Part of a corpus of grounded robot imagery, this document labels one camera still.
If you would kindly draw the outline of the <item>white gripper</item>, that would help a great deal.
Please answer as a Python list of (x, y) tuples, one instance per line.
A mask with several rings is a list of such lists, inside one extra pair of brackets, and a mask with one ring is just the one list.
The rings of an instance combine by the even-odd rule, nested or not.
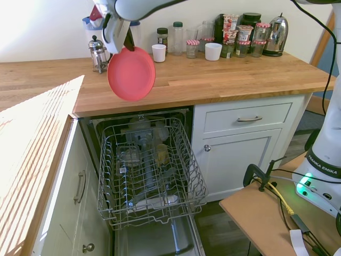
[(115, 14), (107, 13), (102, 27), (102, 38), (105, 47), (111, 54), (120, 53), (123, 46), (129, 51), (135, 50), (130, 22)]

